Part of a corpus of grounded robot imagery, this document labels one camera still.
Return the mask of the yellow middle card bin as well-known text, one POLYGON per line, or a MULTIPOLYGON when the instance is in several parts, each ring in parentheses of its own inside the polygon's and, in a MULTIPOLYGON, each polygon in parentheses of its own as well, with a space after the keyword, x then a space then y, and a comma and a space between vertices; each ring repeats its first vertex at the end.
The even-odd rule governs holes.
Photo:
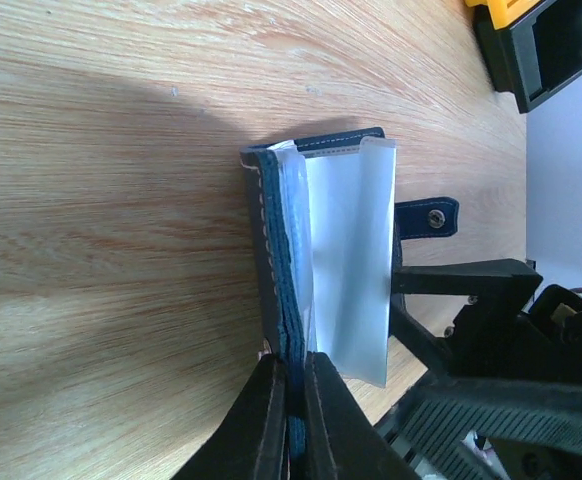
POLYGON ((495 30, 510 27, 531 11, 541 0, 465 0, 473 11, 475 23, 485 21, 495 30))

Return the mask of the black right card bin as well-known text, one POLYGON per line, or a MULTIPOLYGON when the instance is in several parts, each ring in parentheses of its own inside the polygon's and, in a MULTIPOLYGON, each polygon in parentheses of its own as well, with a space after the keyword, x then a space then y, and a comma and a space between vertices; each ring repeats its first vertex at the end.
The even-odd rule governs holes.
POLYGON ((510 27, 473 20, 495 91, 531 112, 582 76, 582 0, 541 1, 510 27))

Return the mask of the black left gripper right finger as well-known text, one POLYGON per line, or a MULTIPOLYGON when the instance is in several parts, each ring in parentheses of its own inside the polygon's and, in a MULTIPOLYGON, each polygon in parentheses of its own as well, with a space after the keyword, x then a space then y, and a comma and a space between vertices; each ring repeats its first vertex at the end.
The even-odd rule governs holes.
POLYGON ((311 479, 411 477, 409 465, 368 421, 326 354, 307 354, 304 379, 311 479))

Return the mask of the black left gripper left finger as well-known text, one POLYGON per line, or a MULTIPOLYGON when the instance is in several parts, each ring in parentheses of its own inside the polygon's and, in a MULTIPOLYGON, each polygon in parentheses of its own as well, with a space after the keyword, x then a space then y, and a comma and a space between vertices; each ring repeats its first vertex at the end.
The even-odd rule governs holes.
POLYGON ((285 479, 286 369, 263 356, 224 420, 175 479, 285 479))

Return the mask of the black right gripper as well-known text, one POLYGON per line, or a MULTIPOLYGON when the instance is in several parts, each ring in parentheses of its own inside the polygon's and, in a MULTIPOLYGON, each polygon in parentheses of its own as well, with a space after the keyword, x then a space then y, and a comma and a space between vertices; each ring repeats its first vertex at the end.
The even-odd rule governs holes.
POLYGON ((541 281, 515 259, 394 271, 390 335, 426 371, 377 429, 409 467, 582 479, 582 297, 541 281))

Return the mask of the blue leather card holder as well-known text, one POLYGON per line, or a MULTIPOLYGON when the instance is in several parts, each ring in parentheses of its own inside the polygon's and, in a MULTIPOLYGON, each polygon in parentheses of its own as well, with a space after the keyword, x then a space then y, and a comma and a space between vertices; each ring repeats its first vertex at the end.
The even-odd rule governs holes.
POLYGON ((263 336, 288 372, 290 473, 309 475, 305 361, 384 386, 390 287, 406 240, 458 229, 459 202, 395 198, 397 144, 379 127, 244 148, 263 336))

